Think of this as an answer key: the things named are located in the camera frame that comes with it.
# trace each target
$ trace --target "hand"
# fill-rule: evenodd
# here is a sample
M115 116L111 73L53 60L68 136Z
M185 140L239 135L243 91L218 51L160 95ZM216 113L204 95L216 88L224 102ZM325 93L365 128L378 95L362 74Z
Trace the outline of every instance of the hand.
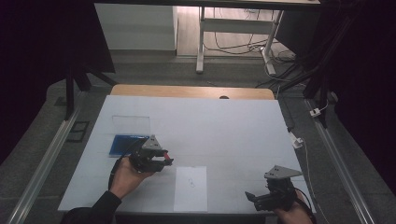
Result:
M304 201L301 192L297 192L297 197ZM291 209L287 212L283 209L274 209L274 213L282 220L284 224L312 224L311 219L305 210L298 204L294 203Z
M122 199L132 191L134 191L140 183L154 173L138 173L129 158L125 157L120 161L119 169L114 175L110 192Z

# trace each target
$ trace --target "metal rail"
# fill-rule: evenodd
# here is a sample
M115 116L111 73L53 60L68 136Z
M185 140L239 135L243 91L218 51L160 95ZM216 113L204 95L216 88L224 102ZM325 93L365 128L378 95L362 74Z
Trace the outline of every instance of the metal rail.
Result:
M76 109L70 116L70 119L64 120L61 124L61 127L59 127L58 132L52 139L52 142L50 143L46 154L44 155L41 162L38 164L38 167L35 169L35 173L33 174L29 184L27 185L22 196L20 197L20 200L15 206L11 216L8 218L7 224L23 223L26 219L27 215L30 212L30 209L32 208L33 203L35 202L35 198L43 187L44 182L46 181L47 176L50 173L50 169L52 168L53 163L58 157L62 146L64 145L64 141L66 140L66 137L69 134L69 131L71 130L80 109L82 108L82 103L87 94L87 92L81 92L78 95Z
M306 107L309 110L314 109L308 100L305 100ZM355 207L356 213L363 224L375 224L374 218L371 215L370 209L367 206L366 201L361 195L361 191L358 186L356 186L355 181L351 173L349 172L346 163L340 152L338 151L337 146L332 140L332 136L330 135L327 129L324 129L318 119L314 119L315 126L318 129L321 139L325 147L329 152L329 156L332 159L332 163L337 171L337 174L340 176L341 182L344 185L346 193L349 195L350 200Z

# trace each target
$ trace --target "white cable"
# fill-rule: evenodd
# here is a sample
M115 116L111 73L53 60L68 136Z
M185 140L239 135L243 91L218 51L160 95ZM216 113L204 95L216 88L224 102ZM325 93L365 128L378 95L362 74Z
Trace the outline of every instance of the white cable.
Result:
M323 108L321 108L319 111L322 111L322 110L326 109L328 105L329 105L329 100L327 100L326 105Z
M308 181L309 181L309 187L311 188L312 191L312 196L314 196L315 202L317 203L318 209L320 210L320 213L323 215L324 219L326 220L326 222L328 224L330 224L330 222L327 220L326 216L323 213L323 210L321 209L318 201L317 201L317 196L315 196L315 192L314 192L314 188L312 187L312 182L311 182L311 174L309 172L309 163L308 163L308 149L306 147L306 142L305 139L303 139L304 142L304 147L305 147L305 160L306 160L306 169L308 171Z

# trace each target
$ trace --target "gray floor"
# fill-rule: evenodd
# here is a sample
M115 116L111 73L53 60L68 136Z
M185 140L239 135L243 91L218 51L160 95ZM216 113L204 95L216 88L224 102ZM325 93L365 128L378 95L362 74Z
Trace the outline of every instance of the gray floor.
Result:
M133 57L121 54L113 55L113 60L117 74L110 76L122 83L186 86L216 84L221 87L253 88L257 83L268 79L263 72L262 60L208 59L205 61L205 73L200 76L195 74L194 59L158 55ZM101 105L110 92L110 88L101 80L95 77L91 77L91 80L95 86L89 92L77 119L89 122L87 134L81 142L64 144L24 223L59 223L62 217L62 214L57 212L57 207L88 141ZM360 223L314 121L308 115L301 94L303 87L297 86L283 92L277 99L287 125L296 136L305 140L310 177L317 202L330 223ZM62 97L64 82L56 83L49 88L47 102L28 132L0 167L0 223L6 223L64 118ZM333 105L329 106L328 112L329 131L333 134L334 141L361 189L376 223L395 223L394 195L338 121L333 113ZM69 134L68 138L79 139L80 136ZM304 148L296 149L305 179L308 180L305 153ZM318 223L326 223L321 213L317 213L317 217ZM276 223L276 220L269 217L267 223Z

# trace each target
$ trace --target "paper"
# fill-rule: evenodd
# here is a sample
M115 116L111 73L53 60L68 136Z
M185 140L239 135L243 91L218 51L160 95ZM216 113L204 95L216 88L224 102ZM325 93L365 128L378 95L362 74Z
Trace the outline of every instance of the paper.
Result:
M175 212L207 212L206 167L177 167Z

